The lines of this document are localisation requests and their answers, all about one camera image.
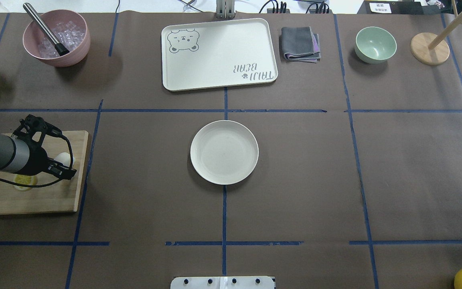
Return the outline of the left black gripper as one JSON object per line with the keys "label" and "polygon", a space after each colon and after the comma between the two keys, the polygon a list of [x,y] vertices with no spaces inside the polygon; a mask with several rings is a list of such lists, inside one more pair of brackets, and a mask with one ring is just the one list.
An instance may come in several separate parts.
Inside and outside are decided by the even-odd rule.
{"label": "left black gripper", "polygon": [[20,126],[13,132],[12,138],[16,145],[24,145],[17,152],[28,153],[26,161],[17,174],[37,175],[40,172],[55,176],[60,180],[71,180],[77,173],[74,168],[66,167],[62,163],[48,157],[42,148],[45,136],[63,137],[63,132],[56,126],[44,121],[42,117],[29,114],[20,120]]}

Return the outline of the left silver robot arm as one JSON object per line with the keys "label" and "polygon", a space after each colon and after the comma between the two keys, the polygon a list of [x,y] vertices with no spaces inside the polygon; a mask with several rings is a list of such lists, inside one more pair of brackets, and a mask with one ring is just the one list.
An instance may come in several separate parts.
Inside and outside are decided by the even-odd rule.
{"label": "left silver robot arm", "polygon": [[[66,141],[70,154],[68,166],[47,155],[42,147],[46,135]],[[20,120],[19,127],[12,135],[0,134],[0,171],[25,176],[44,172],[56,178],[49,183],[54,185],[75,176],[77,171],[73,168],[74,163],[69,139],[59,128],[41,117],[30,114]]]}

